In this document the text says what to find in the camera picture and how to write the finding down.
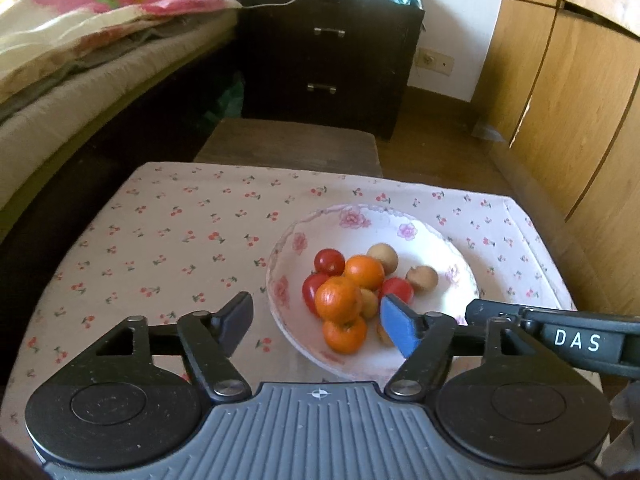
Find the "tablecloth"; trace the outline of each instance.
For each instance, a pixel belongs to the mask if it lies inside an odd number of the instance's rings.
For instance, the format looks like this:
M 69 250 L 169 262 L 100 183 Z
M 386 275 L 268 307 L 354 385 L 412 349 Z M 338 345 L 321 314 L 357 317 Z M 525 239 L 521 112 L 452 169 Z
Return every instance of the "tablecloth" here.
M 175 322 L 193 310 L 216 311 L 241 290 L 254 297 L 254 323 L 231 361 L 254 390 L 265 380 L 337 380 L 280 333 L 265 267 L 292 222 L 347 203 L 388 205 L 435 227 L 468 261 L 482 298 L 574 308 L 511 198 L 344 174 L 148 163 L 87 227 L 40 298 L 2 403 L 3 436 L 33 455 L 24 427 L 29 396 L 125 317 Z M 183 373 L 179 358 L 156 362 Z

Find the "wall socket plate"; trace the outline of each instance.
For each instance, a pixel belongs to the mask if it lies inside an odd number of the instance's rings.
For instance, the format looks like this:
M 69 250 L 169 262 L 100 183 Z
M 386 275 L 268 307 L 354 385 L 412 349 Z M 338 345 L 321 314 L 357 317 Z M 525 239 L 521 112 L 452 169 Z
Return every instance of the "wall socket plate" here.
M 454 59 L 451 56 L 446 56 L 446 54 L 441 54 L 428 48 L 419 48 L 415 53 L 415 65 L 418 68 L 433 70 L 444 75 L 451 75 L 453 62 Z

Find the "mattress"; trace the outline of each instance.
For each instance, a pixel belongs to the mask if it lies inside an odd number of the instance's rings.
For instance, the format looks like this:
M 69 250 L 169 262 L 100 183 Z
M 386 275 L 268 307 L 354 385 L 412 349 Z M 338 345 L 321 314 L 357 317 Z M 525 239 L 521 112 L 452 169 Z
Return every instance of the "mattress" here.
M 2 123 L 0 239 L 44 183 L 93 133 L 161 79 L 228 43 L 236 23 L 236 9 L 221 10 L 190 32 L 144 44 L 66 80 Z M 60 151 L 63 156 L 47 164 Z M 40 168 L 45 171 L 38 174 Z M 32 176 L 37 182 L 28 182 Z M 28 197 L 18 192 L 25 184 Z

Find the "metal handle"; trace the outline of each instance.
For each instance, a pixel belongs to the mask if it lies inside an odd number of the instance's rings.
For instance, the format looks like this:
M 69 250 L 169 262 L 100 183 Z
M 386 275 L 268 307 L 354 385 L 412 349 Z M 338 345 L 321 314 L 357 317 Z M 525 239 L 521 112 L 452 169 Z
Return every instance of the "metal handle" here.
M 335 86 L 331 86 L 331 85 L 319 85 L 319 84 L 315 84 L 315 83 L 307 83 L 306 84 L 306 90 L 308 92 L 313 92 L 315 90 L 327 90 L 329 92 L 329 94 L 334 95 L 338 89 Z
M 341 28 L 314 27 L 314 34 L 316 36 L 320 36 L 323 32 L 333 32 L 337 34 L 338 38 L 344 38 L 345 35 L 345 32 Z

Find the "plate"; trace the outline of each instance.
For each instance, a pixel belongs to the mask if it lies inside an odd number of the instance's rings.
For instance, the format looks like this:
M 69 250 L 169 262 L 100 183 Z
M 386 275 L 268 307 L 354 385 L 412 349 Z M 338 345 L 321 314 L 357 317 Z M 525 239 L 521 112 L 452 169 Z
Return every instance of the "plate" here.
M 271 313 L 295 348 L 325 370 L 351 381 L 384 384 L 404 358 L 396 348 L 382 345 L 376 320 L 368 322 L 367 339 L 353 355 L 333 352 L 322 337 L 322 322 L 311 314 L 302 297 L 302 283 L 314 270 L 316 253 L 338 249 L 345 259 L 366 254 L 380 242 L 399 257 L 394 276 L 404 278 L 412 266 L 428 265 L 439 275 L 438 286 L 414 299 L 423 314 L 437 310 L 464 322 L 466 306 L 478 297 L 476 279 L 462 254 L 436 229 L 389 207 L 335 205 L 292 224 L 271 252 L 267 265 L 267 295 Z

